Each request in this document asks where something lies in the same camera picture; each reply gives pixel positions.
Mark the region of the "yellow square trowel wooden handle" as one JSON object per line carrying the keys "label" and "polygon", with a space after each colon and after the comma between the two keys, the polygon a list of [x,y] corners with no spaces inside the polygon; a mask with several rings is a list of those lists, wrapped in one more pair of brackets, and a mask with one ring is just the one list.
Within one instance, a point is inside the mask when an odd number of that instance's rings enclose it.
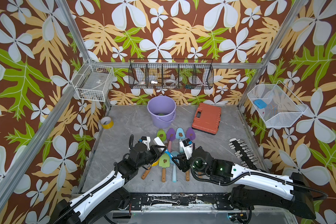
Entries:
{"label": "yellow square trowel wooden handle", "polygon": [[145,180],[146,177],[148,176],[148,174],[150,173],[151,169],[152,169],[154,166],[157,166],[158,163],[159,163],[159,161],[154,162],[154,163],[148,168],[148,170],[146,170],[146,171],[144,172],[144,174],[141,176],[141,179],[142,179],[142,180]]}

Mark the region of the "white brush blue handle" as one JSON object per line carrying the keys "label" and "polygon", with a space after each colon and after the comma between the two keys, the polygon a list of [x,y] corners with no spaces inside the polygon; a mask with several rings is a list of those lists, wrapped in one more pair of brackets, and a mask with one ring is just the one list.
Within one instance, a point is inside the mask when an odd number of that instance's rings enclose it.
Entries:
{"label": "white brush blue handle", "polygon": [[168,151],[168,146],[163,143],[163,141],[159,137],[155,137],[153,140],[154,145],[158,146],[158,150],[160,154],[163,153],[167,154],[168,156],[171,156],[170,152]]}

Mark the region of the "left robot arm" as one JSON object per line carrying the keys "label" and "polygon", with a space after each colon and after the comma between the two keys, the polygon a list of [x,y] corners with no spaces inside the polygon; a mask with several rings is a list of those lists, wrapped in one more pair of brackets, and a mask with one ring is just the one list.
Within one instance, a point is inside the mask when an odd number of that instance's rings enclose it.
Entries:
{"label": "left robot arm", "polygon": [[91,224],[130,198],[123,186],[132,180],[139,168],[153,164],[165,153],[164,143],[147,147],[143,141],[129,144],[130,152],[114,163],[114,170],[93,188],[71,200],[60,201],[50,217],[50,224]]}

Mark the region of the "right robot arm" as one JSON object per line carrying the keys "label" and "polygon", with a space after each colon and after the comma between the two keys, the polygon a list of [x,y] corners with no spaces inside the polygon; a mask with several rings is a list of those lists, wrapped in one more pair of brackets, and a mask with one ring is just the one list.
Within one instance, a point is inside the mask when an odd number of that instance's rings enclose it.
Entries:
{"label": "right robot arm", "polygon": [[252,170],[231,161],[214,159],[202,147],[193,150],[190,157],[185,153],[167,155],[181,171],[189,170],[199,182],[220,186],[235,184],[230,192],[231,207],[279,207],[298,217],[315,219],[314,201],[325,200],[328,196],[310,187],[302,174],[272,175]]}

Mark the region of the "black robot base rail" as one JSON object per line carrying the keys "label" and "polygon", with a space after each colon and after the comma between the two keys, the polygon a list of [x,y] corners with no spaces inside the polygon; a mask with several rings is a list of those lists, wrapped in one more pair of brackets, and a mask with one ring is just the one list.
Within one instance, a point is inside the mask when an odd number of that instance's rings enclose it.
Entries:
{"label": "black robot base rail", "polygon": [[218,211],[253,210],[230,201],[230,193],[132,193],[119,207],[124,211],[142,211],[144,207],[161,206],[168,208],[193,209],[208,207]]}

